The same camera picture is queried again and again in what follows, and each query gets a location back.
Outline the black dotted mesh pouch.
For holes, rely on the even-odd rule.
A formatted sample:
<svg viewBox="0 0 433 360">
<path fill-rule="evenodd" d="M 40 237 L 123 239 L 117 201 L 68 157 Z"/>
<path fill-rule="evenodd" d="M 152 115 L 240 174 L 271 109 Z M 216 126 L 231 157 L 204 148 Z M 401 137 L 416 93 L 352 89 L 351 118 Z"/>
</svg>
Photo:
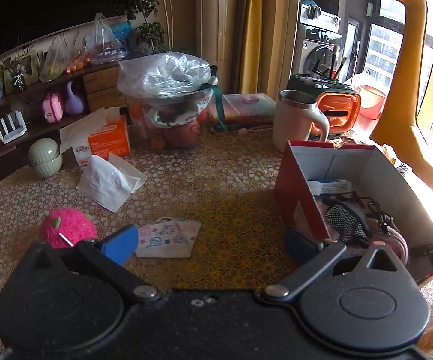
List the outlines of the black dotted mesh pouch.
<svg viewBox="0 0 433 360">
<path fill-rule="evenodd" d="M 324 197 L 322 202 L 327 208 L 325 222 L 340 235 L 342 242 L 361 247 L 369 246 L 369 225 L 358 205 L 328 197 Z"/>
</svg>

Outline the patterned face mask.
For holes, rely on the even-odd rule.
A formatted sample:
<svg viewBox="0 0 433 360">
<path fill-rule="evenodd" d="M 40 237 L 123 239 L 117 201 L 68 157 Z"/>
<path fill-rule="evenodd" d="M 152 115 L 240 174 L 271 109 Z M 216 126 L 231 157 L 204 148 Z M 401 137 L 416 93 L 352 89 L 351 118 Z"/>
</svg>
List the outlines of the patterned face mask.
<svg viewBox="0 0 433 360">
<path fill-rule="evenodd" d="M 194 220 L 164 217 L 138 230 L 138 258 L 190 258 L 201 228 Z"/>
</svg>

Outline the blue and white small box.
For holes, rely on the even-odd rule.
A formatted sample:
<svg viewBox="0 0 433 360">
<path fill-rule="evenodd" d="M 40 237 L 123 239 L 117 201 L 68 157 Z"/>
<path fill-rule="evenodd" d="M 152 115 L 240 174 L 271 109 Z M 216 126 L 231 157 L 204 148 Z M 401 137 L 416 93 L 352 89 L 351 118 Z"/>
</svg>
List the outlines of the blue and white small box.
<svg viewBox="0 0 433 360">
<path fill-rule="evenodd" d="M 308 187 L 313 196 L 349 194 L 352 191 L 350 180 L 308 180 Z"/>
</svg>

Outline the pink fluffy ball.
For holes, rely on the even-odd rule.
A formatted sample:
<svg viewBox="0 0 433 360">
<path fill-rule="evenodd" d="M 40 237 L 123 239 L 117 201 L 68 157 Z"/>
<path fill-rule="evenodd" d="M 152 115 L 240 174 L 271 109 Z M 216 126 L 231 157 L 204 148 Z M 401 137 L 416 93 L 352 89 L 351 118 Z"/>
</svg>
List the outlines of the pink fluffy ball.
<svg viewBox="0 0 433 360">
<path fill-rule="evenodd" d="M 75 208 L 57 208 L 46 216 L 39 236 L 54 249 L 72 248 L 85 239 L 95 239 L 97 229 L 88 214 Z"/>
</svg>

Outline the red and white cardboard box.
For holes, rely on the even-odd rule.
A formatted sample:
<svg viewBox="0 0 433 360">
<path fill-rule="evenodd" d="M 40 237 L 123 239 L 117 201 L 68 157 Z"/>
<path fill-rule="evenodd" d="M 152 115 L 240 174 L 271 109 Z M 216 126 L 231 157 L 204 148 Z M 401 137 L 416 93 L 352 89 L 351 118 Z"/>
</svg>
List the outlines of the red and white cardboard box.
<svg viewBox="0 0 433 360">
<path fill-rule="evenodd" d="M 345 197 L 362 203 L 375 201 L 389 214 L 409 249 L 433 244 L 433 221 L 397 169 L 374 146 L 287 141 L 279 168 L 275 197 L 283 223 L 315 239 L 327 238 L 329 230 L 312 194 L 310 181 L 346 180 Z"/>
</svg>

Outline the orange and white carton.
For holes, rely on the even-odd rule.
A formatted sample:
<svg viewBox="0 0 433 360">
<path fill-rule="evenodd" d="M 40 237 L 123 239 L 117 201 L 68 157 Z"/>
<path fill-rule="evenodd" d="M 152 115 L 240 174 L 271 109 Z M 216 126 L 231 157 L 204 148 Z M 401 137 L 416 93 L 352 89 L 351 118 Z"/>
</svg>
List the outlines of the orange and white carton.
<svg viewBox="0 0 433 360">
<path fill-rule="evenodd" d="M 78 166 L 88 164 L 92 155 L 108 160 L 109 155 L 130 153 L 126 116 L 121 107 L 98 111 L 60 129 L 60 152 L 71 149 Z"/>
</svg>

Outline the white wifi router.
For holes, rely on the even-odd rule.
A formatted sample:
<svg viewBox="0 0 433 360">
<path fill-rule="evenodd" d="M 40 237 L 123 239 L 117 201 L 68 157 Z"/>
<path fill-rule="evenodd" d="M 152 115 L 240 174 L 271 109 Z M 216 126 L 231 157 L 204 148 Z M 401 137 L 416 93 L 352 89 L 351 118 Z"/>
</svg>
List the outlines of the white wifi router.
<svg viewBox="0 0 433 360">
<path fill-rule="evenodd" d="M 14 111 L 0 118 L 0 142 L 4 145 L 23 137 L 27 132 L 27 127 L 23 114 Z"/>
</svg>

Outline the purple gourd-shaped ornament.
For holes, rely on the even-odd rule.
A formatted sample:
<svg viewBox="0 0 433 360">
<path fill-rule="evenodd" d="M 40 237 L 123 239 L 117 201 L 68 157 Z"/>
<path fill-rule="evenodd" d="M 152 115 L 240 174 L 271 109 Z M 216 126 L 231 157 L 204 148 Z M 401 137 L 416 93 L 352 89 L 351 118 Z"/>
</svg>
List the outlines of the purple gourd-shaped ornament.
<svg viewBox="0 0 433 360">
<path fill-rule="evenodd" d="M 73 83 L 71 81 L 68 81 L 66 84 L 67 97 L 64 103 L 64 108 L 69 115 L 77 116 L 83 113 L 85 105 L 83 100 L 74 94 L 72 85 Z"/>
</svg>

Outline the pink round toy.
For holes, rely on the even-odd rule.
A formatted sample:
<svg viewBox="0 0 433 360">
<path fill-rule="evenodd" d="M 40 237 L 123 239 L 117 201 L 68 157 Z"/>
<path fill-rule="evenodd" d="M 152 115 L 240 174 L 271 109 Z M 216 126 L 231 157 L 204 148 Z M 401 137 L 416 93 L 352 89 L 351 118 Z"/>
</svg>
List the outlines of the pink round toy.
<svg viewBox="0 0 433 360">
<path fill-rule="evenodd" d="M 63 118 L 64 108 L 59 94 L 47 93 L 43 100 L 42 109 L 43 116 L 49 124 L 59 122 Z"/>
</svg>

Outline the red plastic basin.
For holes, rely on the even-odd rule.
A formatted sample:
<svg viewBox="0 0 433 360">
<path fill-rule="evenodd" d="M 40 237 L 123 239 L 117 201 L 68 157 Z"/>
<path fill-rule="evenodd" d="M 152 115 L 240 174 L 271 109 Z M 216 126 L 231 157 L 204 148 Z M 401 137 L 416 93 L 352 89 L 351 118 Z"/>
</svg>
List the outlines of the red plastic basin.
<svg viewBox="0 0 433 360">
<path fill-rule="evenodd" d="M 360 94 L 361 102 L 356 125 L 361 130 L 371 133 L 380 119 L 387 96 L 370 85 L 359 85 L 357 92 Z"/>
</svg>

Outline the clear plastic bag bundle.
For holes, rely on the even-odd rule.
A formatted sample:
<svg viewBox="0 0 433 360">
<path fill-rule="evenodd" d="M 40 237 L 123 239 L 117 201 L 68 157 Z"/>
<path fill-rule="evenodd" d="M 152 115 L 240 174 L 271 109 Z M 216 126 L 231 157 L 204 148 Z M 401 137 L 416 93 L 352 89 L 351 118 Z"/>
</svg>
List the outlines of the clear plastic bag bundle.
<svg viewBox="0 0 433 360">
<path fill-rule="evenodd" d="M 116 88 L 154 150 L 199 146 L 211 125 L 227 130 L 218 66 L 194 55 L 169 51 L 120 61 Z"/>
</svg>

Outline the bag of oranges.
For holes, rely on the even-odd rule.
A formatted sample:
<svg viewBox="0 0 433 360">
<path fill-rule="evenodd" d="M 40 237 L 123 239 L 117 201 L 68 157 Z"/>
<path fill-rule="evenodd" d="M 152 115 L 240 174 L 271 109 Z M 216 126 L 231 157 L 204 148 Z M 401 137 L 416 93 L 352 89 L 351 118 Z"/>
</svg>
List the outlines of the bag of oranges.
<svg viewBox="0 0 433 360">
<path fill-rule="evenodd" d="M 43 60 L 39 80 L 49 83 L 63 74 L 71 74 L 90 64 L 91 56 L 87 49 L 69 47 L 64 35 L 58 35 L 52 42 Z"/>
</svg>

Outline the washing machine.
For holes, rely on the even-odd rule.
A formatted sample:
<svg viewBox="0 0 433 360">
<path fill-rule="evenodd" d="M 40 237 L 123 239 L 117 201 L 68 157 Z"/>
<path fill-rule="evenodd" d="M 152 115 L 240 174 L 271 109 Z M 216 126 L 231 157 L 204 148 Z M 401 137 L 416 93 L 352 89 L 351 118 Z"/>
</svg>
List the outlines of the washing machine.
<svg viewBox="0 0 433 360">
<path fill-rule="evenodd" d="M 313 74 L 331 72 L 340 65 L 342 35 L 307 24 L 300 24 L 296 34 L 291 74 Z"/>
</svg>

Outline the potted green plant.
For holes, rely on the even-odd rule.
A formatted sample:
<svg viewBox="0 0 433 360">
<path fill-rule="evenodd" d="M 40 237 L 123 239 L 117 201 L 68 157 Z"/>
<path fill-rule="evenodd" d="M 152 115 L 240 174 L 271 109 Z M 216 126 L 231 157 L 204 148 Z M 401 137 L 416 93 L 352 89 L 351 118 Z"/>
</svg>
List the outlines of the potted green plant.
<svg viewBox="0 0 433 360">
<path fill-rule="evenodd" d="M 164 22 L 166 28 L 159 22 L 150 22 L 151 16 L 158 15 L 158 6 L 163 3 Z M 139 41 L 150 47 L 153 53 L 174 48 L 174 10 L 173 0 L 124 0 L 123 11 L 128 22 L 141 16 L 143 23 L 136 27 Z"/>
</svg>

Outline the picture frame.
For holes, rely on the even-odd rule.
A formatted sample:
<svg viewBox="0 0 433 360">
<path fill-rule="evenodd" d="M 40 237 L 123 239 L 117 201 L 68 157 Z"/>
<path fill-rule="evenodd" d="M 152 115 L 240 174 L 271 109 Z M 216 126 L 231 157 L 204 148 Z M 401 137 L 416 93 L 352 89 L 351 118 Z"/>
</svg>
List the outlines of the picture frame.
<svg viewBox="0 0 433 360">
<path fill-rule="evenodd" d="M 18 90 L 23 90 L 26 86 L 30 86 L 38 82 L 38 57 L 35 50 L 31 50 L 25 55 L 18 56 L 13 60 L 13 70 L 6 70 L 3 73 L 3 82 L 6 94 L 14 92 L 14 83 L 20 78 L 21 85 L 17 86 Z"/>
</svg>

